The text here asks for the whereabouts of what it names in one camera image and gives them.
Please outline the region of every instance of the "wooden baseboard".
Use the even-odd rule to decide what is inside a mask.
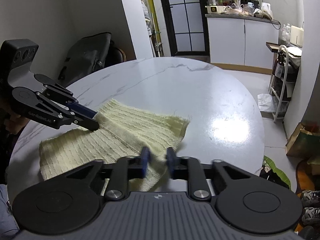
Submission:
[[[254,72],[254,73],[260,73],[260,74],[267,74],[267,75],[271,75],[272,73],[272,69],[268,69],[268,68],[223,64],[223,63],[211,63],[211,64],[217,67],[220,67],[222,69],[247,71],[247,72]]]

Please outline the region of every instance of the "metal screw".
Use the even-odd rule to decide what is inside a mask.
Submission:
[[[120,190],[116,190],[116,189],[112,189],[112,190],[109,190],[106,195],[109,197],[109,198],[120,198],[121,195],[122,195],[122,192]]]
[[[209,196],[209,192],[208,191],[205,191],[205,190],[196,190],[193,195],[195,195],[196,197],[198,198],[206,198]]]
[[[156,199],[160,199],[160,198],[162,198],[162,197],[163,197],[163,196],[160,195],[160,194],[157,194],[157,195],[154,196],[154,198],[156,198]]]

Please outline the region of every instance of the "white marble table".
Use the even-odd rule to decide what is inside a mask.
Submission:
[[[224,70],[205,62],[164,57],[135,60],[95,72],[68,87],[79,102],[98,110],[115,98],[128,106],[191,120],[179,156],[202,163],[222,159],[251,173],[261,168],[264,128],[249,91]],[[15,196],[42,180],[39,143],[76,125],[55,130],[31,121],[21,134],[8,168],[8,194]],[[170,180],[164,190],[185,190]]]

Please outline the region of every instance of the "sneaker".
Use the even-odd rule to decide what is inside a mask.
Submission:
[[[305,208],[301,221],[304,226],[320,224],[320,208]]]
[[[320,207],[320,191],[304,190],[301,193],[301,201],[304,207]]]

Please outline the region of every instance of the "black robotic gripper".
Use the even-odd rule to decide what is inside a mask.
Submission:
[[[201,164],[168,148],[171,178],[186,180],[188,192],[130,192],[149,157],[144,147],[140,156],[95,160],[25,189],[12,206],[22,229],[16,239],[299,239],[292,230],[300,199],[222,160]]]

